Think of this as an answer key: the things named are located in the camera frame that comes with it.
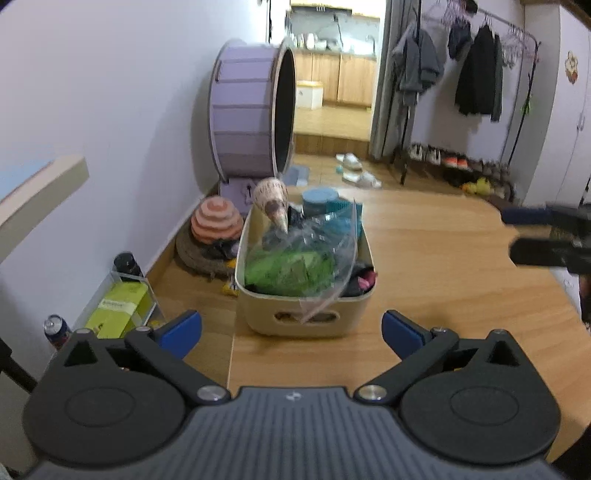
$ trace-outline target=white wardrobe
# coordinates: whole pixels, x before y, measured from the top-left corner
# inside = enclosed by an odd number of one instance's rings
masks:
[[[511,162],[517,199],[523,205],[578,206],[591,176],[591,33],[559,5],[529,5],[525,27],[539,41],[541,60],[534,76],[531,113],[526,117]],[[577,57],[577,79],[565,61]],[[527,85],[527,68],[521,82]],[[517,99],[507,149],[521,118],[525,95]]]

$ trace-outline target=gray curtain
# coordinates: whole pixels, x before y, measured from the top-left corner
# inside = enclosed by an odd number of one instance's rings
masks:
[[[390,156],[402,140],[402,130],[407,109],[402,106],[402,97],[394,92],[394,70],[392,50],[400,41],[409,22],[416,20],[414,8],[421,0],[390,0],[386,5],[384,18],[384,41],[379,64],[378,88],[375,99],[375,113],[372,123],[369,152],[377,159]],[[414,120],[414,109],[408,122],[404,147],[410,144]]]

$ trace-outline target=basket handle hole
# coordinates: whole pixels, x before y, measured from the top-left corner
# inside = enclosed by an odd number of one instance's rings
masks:
[[[301,313],[296,312],[277,312],[275,320],[281,323],[299,323]],[[307,323],[334,323],[339,319],[339,314],[336,312],[320,312],[314,315]]]

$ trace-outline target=yellow-green box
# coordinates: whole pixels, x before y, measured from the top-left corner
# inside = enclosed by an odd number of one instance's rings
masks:
[[[138,281],[113,285],[90,315],[86,328],[97,338],[121,338],[141,324],[152,307],[148,286]]]

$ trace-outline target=cat exercise wheel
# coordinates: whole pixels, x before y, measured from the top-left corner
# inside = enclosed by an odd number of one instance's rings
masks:
[[[266,177],[281,177],[293,155],[296,68],[287,41],[230,40],[213,67],[209,138],[220,194],[245,215]]]

